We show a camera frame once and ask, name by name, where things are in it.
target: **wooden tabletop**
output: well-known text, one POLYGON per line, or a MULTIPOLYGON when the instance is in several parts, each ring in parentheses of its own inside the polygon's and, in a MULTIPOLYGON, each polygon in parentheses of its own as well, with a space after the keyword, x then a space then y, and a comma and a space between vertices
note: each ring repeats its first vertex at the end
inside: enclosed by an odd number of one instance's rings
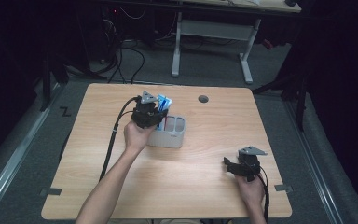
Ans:
MULTIPOLYGON (((180 0, 188 3, 210 4, 219 6, 229 6, 228 0, 180 0)), ((284 0, 259 0, 259 4, 255 4, 253 0, 232 0, 232 7, 247 7, 253 9, 271 10, 279 12, 295 12, 301 11, 301 7, 295 4, 289 7, 284 0)))
MULTIPOLYGON (((270 217, 292 213, 252 92, 245 88, 91 84, 42 210, 45 219, 74 219, 98 183, 112 128, 122 106, 143 91, 173 100, 169 115, 186 119, 181 148, 146 147, 130 169, 113 218, 248 217, 233 174, 223 158, 238 162, 238 150, 254 146, 268 175, 270 217), (209 98, 201 103, 199 96, 209 98)), ((135 103, 127 106, 132 110, 135 103)), ((120 120, 109 168, 124 150, 120 120)))

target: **white desk leg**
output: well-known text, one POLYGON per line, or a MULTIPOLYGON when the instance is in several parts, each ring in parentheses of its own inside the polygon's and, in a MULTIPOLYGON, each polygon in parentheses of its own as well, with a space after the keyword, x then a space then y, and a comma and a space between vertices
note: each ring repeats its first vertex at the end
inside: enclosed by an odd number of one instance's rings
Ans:
POLYGON ((251 71, 249 70, 248 57, 249 57, 249 53, 251 52, 252 45, 255 42, 255 36, 257 35, 257 31, 258 31, 258 27, 260 25, 260 22, 261 22, 260 19, 255 21, 255 26, 253 27, 253 30, 252 30, 252 32, 251 32, 251 34, 249 36, 249 40, 248 40, 248 44, 246 46, 246 50, 245 50, 244 53, 240 54, 242 72, 243 72, 243 75, 245 76, 245 82, 247 84, 252 84, 253 83, 252 74, 251 74, 251 71))
POLYGON ((173 52, 172 73, 173 77, 179 77, 180 64, 180 35, 182 30, 182 12, 178 12, 178 22, 176 24, 176 44, 173 52))

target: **gray carpet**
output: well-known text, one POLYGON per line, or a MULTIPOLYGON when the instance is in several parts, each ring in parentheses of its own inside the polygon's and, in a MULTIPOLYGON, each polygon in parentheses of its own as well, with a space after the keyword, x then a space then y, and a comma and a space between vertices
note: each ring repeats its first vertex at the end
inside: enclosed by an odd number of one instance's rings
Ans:
MULTIPOLYGON (((204 44, 193 50, 197 43, 190 43, 182 51, 181 73, 179 77, 171 77, 173 46, 155 46, 153 48, 137 44, 137 49, 145 56, 145 65, 135 77, 136 81, 169 83, 175 85, 199 85, 222 87, 247 87, 255 89, 267 84, 275 78, 290 46, 277 47, 267 50, 263 46, 254 45, 249 58, 255 83, 246 85, 238 62, 237 52, 241 43, 225 46, 204 44)), ((125 79, 131 79, 132 74, 142 63, 142 57, 135 51, 123 50, 121 71, 125 79)), ((101 67, 93 63, 93 69, 101 67)), ((116 74, 115 83, 121 82, 116 74)), ((45 195, 43 189, 50 187, 55 171, 59 164, 60 153, 65 138, 71 131, 78 108, 87 86, 97 80, 88 77, 71 76, 62 94, 51 106, 50 113, 36 134, 21 168, 12 180, 0 202, 0 223, 73 223, 74 221, 47 221, 40 216, 45 195)), ((324 205, 315 187, 310 168, 308 167, 298 138, 296 128, 285 104, 281 102, 279 92, 268 91, 255 97, 261 118, 263 120, 268 140, 274 150, 275 159, 280 169, 285 185, 293 191, 288 193, 293 214, 289 218, 271 218, 269 223, 330 223, 324 210, 324 205)), ((15 130, 21 138, 27 132, 29 125, 26 121, 21 129, 15 130)), ((336 199, 337 206, 343 216, 343 223, 358 223, 357 195, 351 188, 351 183, 342 171, 328 141, 325 140, 322 127, 313 111, 311 101, 307 101, 305 113, 305 132, 318 164, 324 171, 326 182, 336 199)), ((8 160, 16 141, 3 144, 0 148, 0 169, 8 160)), ((234 223, 248 223, 247 218, 235 219, 234 223)))

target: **bare arm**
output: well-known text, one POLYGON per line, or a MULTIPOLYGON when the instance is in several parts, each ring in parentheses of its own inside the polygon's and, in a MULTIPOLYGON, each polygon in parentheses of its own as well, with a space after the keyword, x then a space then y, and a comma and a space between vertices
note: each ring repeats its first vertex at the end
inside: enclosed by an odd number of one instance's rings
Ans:
POLYGON ((154 128, 141 129, 133 121, 126 125, 124 129, 126 149, 84 202, 76 223, 108 222, 115 210, 127 173, 146 146, 147 139, 154 128))
POLYGON ((245 177, 235 175, 238 185, 240 187, 240 194, 245 202, 246 208, 249 212, 249 218, 252 224, 265 224, 263 208, 261 203, 264 197, 264 188, 261 180, 256 177, 255 180, 247 182, 245 177))

